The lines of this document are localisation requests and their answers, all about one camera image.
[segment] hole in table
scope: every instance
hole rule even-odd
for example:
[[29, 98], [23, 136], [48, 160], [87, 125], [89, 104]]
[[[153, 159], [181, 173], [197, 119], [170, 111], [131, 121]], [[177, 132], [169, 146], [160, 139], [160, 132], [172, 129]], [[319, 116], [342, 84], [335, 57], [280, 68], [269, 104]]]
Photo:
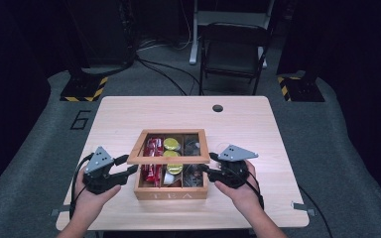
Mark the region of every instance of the hole in table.
[[221, 105], [218, 105], [218, 104], [215, 104], [215, 105], [213, 105], [213, 107], [212, 107], [212, 110], [213, 110], [214, 112], [222, 112], [223, 109], [224, 109], [224, 108], [223, 108]]

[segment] dark curtain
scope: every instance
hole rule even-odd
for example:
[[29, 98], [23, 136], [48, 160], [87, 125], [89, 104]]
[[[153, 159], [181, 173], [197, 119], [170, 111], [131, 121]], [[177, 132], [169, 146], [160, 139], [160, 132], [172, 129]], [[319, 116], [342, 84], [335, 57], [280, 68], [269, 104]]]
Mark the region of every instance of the dark curtain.
[[[334, 41], [323, 44], [325, 37]], [[321, 55], [321, 47], [330, 51]], [[277, 73], [318, 59], [318, 76], [334, 89], [348, 136], [381, 186], [381, 1], [299, 0]]]
[[[47, 105], [48, 78], [66, 70], [59, 44], [73, 46], [72, 58], [86, 66], [63, 0], [46, 1], [0, 0], [0, 175]], [[59, 43], [54, 27], [66, 33]]]

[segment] yellow lid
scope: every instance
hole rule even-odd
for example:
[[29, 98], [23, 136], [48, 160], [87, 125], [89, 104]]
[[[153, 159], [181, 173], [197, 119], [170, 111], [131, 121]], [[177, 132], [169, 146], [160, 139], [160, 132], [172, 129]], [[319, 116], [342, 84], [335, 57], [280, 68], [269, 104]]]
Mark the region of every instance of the yellow lid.
[[182, 171], [184, 168], [184, 165], [179, 165], [179, 164], [168, 164], [167, 165], [167, 171], [172, 174], [172, 175], [177, 175]]
[[180, 154], [177, 153], [176, 151], [165, 151], [163, 153], [163, 156], [164, 157], [178, 157], [178, 156], [180, 156]]
[[167, 150], [178, 151], [181, 148], [181, 144], [175, 138], [166, 138], [164, 141], [164, 147]]

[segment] metal bracket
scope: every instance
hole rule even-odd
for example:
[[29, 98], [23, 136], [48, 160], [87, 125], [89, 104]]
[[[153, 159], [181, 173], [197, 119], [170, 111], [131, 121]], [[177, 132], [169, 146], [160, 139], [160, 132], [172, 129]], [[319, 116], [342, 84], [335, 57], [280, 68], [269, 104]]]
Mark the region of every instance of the metal bracket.
[[295, 210], [305, 211], [310, 216], [317, 216], [317, 212], [314, 209], [308, 209], [308, 207], [301, 203], [295, 203], [292, 201], [292, 206]]
[[58, 216], [61, 212], [69, 211], [69, 205], [63, 205], [59, 209], [52, 209], [49, 216]]
[[85, 168], [87, 174], [99, 170], [113, 163], [111, 156], [102, 148], [98, 147]]
[[234, 145], [230, 145], [218, 155], [218, 158], [222, 161], [235, 162], [258, 158], [258, 154]]

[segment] cable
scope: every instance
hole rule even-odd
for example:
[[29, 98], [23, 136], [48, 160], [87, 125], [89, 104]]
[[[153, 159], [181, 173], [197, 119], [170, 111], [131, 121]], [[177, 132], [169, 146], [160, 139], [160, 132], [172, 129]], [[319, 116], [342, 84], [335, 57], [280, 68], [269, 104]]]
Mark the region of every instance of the cable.
[[168, 77], [163, 71], [159, 70], [158, 68], [156, 67], [153, 67], [151, 65], [148, 65], [147, 64], [147, 61], [146, 60], [143, 60], [143, 59], [140, 59], [138, 55], [136, 55], [135, 57], [136, 61], [140, 62], [143, 66], [161, 74], [162, 76], [166, 77], [180, 92], [182, 95], [186, 96], [187, 94], [184, 92], [184, 90], [174, 81], [172, 80], [170, 77]]
[[247, 173], [249, 173], [249, 175], [255, 179], [255, 182], [258, 186], [258, 189], [256, 189], [247, 179], [245, 178], [242, 178], [240, 175], [238, 175], [235, 171], [233, 171], [232, 169], [230, 168], [226, 168], [229, 172], [231, 172], [235, 177], [237, 177], [238, 179], [240, 179], [241, 181], [244, 181], [252, 190], [253, 192], [255, 192], [256, 196], [258, 196], [258, 200], [259, 200], [259, 204], [261, 205], [262, 209], [264, 209], [264, 197], [261, 195], [261, 189], [259, 187], [259, 182], [258, 180], [256, 180], [255, 176], [252, 175], [252, 173], [250, 173], [249, 171], [246, 171]]
[[181, 68], [178, 68], [178, 67], [174, 67], [174, 66], [171, 66], [171, 65], [168, 65], [168, 64], [165, 64], [165, 63], [160, 63], [160, 62], [154, 62], [154, 61], [149, 61], [149, 60], [146, 60], [146, 59], [141, 59], [139, 58], [138, 55], [136, 55], [136, 58], [138, 58], [139, 60], [143, 61], [143, 62], [147, 62], [147, 63], [152, 63], [152, 64], [155, 64], [155, 65], [159, 65], [159, 66], [164, 66], [164, 67], [168, 67], [168, 68], [172, 68], [172, 69], [175, 69], [175, 70], [178, 70], [178, 71], [181, 71], [187, 75], [189, 75], [192, 79], [193, 79], [193, 85], [190, 89], [190, 94], [193, 90], [193, 86], [194, 86], [194, 83], [196, 82], [198, 85], [199, 85], [199, 80], [197, 80], [192, 74], [190, 74], [189, 72], [181, 69]]
[[89, 156], [82, 159], [82, 161], [78, 164], [78, 166], [75, 169], [75, 174], [73, 175], [72, 179], [72, 185], [70, 186], [70, 206], [69, 206], [69, 219], [72, 218], [73, 213], [75, 212], [75, 206], [76, 206], [76, 198], [75, 198], [75, 185], [76, 185], [76, 178], [78, 177], [78, 173], [82, 167], [82, 165], [91, 160], [91, 157], [94, 155], [94, 153], [91, 153]]
[[329, 225], [327, 224], [326, 219], [324, 218], [323, 213], [321, 212], [320, 208], [318, 207], [317, 203], [312, 199], [312, 197], [298, 184], [298, 187], [300, 190], [303, 191], [303, 193], [309, 198], [309, 200], [314, 204], [314, 206], [317, 208], [317, 211], [319, 212], [320, 216], [323, 219], [323, 223], [326, 226], [327, 233], [329, 233], [329, 237], [333, 238], [332, 232], [330, 231]]
[[187, 27], [188, 27], [188, 34], [189, 34], [189, 37], [188, 37], [188, 42], [181, 48], [174, 48], [176, 50], [183, 50], [184, 48], [186, 48], [190, 42], [191, 42], [191, 27], [190, 27], [190, 22], [188, 21], [188, 18], [187, 18], [187, 14], [185, 13], [185, 8], [184, 8], [184, 3], [183, 3], [183, 0], [181, 0], [181, 6], [182, 6], [182, 13], [184, 13], [184, 17], [185, 17], [185, 21], [187, 22]]
[[148, 40], [141, 40], [137, 52], [143, 51], [146, 48], [152, 48], [152, 47], [157, 47], [160, 45], [155, 45], [157, 42], [157, 39], [148, 39]]
[[91, 181], [89, 181], [83, 188], [82, 190], [79, 192], [78, 196], [75, 198], [75, 203], [76, 201], [78, 200], [79, 196], [82, 194], [82, 192], [88, 187], [88, 185], [91, 183]]
[[162, 43], [160, 43], [159, 45], [152, 44], [151, 46], [148, 46], [148, 47], [145, 47], [145, 46], [141, 47], [139, 50], [137, 50], [137, 52], [142, 52], [142, 51], [149, 50], [151, 48], [156, 48], [156, 47], [168, 47], [168, 46], [171, 46], [171, 45], [172, 44], [162, 44]]

